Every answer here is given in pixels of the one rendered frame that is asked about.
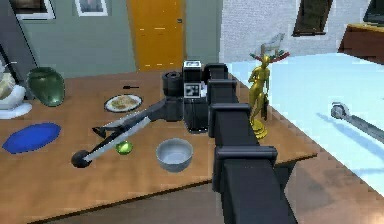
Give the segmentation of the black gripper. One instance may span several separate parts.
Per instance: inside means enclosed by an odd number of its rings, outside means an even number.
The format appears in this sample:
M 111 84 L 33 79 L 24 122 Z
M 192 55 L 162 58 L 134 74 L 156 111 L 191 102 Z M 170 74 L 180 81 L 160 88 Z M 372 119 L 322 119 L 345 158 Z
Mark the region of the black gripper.
M 71 158 L 72 165 L 76 168 L 88 167 L 93 160 L 134 135 L 150 122 L 162 119 L 164 110 L 166 121 L 176 122 L 182 120 L 184 97 L 182 74 L 176 71 L 165 73 L 162 75 L 162 81 L 165 99 L 145 110 L 126 115 L 107 125 L 93 127 L 92 131 L 105 139 L 90 152 L 86 150 L 76 152 Z

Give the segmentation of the green round fruit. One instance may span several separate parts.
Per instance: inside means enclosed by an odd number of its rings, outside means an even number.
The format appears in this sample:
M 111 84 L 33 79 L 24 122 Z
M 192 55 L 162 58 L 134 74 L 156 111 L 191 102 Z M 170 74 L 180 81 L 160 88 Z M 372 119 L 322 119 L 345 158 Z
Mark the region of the green round fruit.
M 120 155 L 128 155 L 133 150 L 133 144 L 128 141 L 122 141 L 116 145 L 115 149 Z

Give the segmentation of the white plate with food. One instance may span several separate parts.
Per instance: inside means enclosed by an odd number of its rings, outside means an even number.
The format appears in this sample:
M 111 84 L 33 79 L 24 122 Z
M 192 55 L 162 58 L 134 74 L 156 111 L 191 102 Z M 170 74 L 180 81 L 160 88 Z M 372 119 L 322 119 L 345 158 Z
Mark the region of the white plate with food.
M 142 102 L 142 98 L 138 95 L 121 94 L 108 99 L 104 103 L 104 108 L 112 113 L 124 113 L 135 110 Z

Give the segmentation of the grey bowl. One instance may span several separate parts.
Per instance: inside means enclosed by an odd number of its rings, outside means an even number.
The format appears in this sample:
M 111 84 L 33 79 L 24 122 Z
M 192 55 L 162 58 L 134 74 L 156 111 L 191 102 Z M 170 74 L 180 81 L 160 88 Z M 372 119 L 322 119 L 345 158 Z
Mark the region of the grey bowl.
M 178 173 L 190 165 L 193 152 L 193 146 L 188 141 L 171 138 L 157 146 L 156 158 L 162 169 L 171 173 Z

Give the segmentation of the dark green vase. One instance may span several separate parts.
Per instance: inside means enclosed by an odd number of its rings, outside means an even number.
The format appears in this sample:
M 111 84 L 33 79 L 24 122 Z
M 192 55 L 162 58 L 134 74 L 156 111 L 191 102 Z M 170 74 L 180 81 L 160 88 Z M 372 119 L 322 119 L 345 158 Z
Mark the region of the dark green vase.
M 65 98 L 64 78 L 51 67 L 37 67 L 27 76 L 28 89 L 47 107 L 60 106 Z

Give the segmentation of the blue oval plate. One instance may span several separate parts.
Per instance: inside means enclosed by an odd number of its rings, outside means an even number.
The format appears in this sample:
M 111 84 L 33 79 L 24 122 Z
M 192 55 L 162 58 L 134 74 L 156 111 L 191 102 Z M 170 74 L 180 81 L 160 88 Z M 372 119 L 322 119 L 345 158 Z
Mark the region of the blue oval plate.
M 60 131 L 61 127 L 55 123 L 29 125 L 11 134 L 2 148 L 10 154 L 35 151 L 54 141 Z

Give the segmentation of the orange room door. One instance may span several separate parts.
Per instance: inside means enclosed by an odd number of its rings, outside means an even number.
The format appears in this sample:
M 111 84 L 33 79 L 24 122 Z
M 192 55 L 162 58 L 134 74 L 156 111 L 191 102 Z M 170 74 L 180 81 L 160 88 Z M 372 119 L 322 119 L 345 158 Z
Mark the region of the orange room door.
M 185 0 L 126 0 L 138 71 L 179 70 L 185 59 Z

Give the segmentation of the white framed picture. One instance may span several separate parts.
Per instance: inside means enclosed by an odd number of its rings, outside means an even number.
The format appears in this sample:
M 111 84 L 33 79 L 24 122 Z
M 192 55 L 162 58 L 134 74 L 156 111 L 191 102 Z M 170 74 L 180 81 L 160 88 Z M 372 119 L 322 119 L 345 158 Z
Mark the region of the white framed picture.
M 107 16 L 105 0 L 74 0 L 80 17 Z
M 51 20 L 55 13 L 50 0 L 9 0 L 19 20 Z

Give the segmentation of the gold figure statue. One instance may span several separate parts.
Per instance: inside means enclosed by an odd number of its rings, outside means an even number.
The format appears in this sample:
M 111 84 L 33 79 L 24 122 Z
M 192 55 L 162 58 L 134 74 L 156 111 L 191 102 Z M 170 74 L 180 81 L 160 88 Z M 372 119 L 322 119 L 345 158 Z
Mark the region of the gold figure statue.
M 264 124 L 257 120 L 256 116 L 265 105 L 266 93 L 264 89 L 269 89 L 269 63 L 270 58 L 267 55 L 263 55 L 261 64 L 253 69 L 248 79 L 248 82 L 251 83 L 251 88 L 249 89 L 249 105 L 251 107 L 250 124 L 257 139 L 264 138 L 268 133 Z

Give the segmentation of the grey horse statue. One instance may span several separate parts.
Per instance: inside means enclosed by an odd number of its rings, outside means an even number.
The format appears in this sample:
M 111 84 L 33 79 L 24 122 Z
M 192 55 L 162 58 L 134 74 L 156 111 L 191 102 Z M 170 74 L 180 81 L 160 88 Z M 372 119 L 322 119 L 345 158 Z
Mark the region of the grey horse statue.
M 281 42 L 285 37 L 284 33 L 278 33 L 270 39 L 269 42 L 261 45 L 261 54 L 265 55 L 267 52 L 273 51 L 275 56 L 278 56 L 280 51 Z

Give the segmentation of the red green ornament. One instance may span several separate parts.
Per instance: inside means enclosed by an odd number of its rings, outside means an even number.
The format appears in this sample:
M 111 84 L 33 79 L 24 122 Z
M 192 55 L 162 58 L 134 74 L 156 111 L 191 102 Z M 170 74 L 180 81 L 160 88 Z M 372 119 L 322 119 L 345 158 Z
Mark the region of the red green ornament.
M 275 62 L 281 61 L 281 60 L 287 58 L 289 55 L 290 55 L 289 52 L 285 52 L 283 50 L 280 50 L 278 53 L 278 56 L 272 55 L 270 57 L 270 62 L 275 63 Z M 255 60 L 262 61 L 262 57 L 255 55 L 254 53 L 250 53 L 250 56 Z

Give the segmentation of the pale blue table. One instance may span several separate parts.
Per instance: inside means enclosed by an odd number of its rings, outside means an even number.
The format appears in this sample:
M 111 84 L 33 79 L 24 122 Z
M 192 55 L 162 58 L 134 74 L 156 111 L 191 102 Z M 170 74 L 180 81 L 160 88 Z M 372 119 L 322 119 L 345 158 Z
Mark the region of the pale blue table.
M 270 65 L 270 105 L 384 196 L 384 143 L 331 117 L 334 102 L 384 130 L 384 66 L 341 53 Z

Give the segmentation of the dark window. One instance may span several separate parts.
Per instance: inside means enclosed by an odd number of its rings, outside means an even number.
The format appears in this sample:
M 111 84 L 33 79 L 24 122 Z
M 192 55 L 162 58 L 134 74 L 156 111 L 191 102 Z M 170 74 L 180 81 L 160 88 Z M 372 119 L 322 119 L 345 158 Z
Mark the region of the dark window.
M 333 0 L 300 0 L 292 36 L 325 35 Z
M 363 21 L 384 25 L 384 0 L 370 0 Z

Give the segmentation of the silver metal tool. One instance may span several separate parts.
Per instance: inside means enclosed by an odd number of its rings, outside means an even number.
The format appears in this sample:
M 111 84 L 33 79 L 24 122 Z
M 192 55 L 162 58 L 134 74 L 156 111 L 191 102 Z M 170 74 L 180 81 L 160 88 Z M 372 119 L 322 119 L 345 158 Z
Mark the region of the silver metal tool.
M 333 102 L 331 108 L 331 116 L 335 119 L 348 122 L 352 126 L 358 128 L 367 135 L 384 144 L 384 130 L 356 115 L 352 115 L 349 112 L 349 108 L 345 104 L 341 102 Z

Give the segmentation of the brown wooden cupboard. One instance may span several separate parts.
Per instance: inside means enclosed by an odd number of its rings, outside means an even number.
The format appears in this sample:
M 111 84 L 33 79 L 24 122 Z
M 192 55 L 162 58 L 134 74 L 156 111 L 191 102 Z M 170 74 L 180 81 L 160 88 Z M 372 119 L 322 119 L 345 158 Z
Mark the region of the brown wooden cupboard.
M 348 24 L 338 52 L 384 65 L 384 27 Z

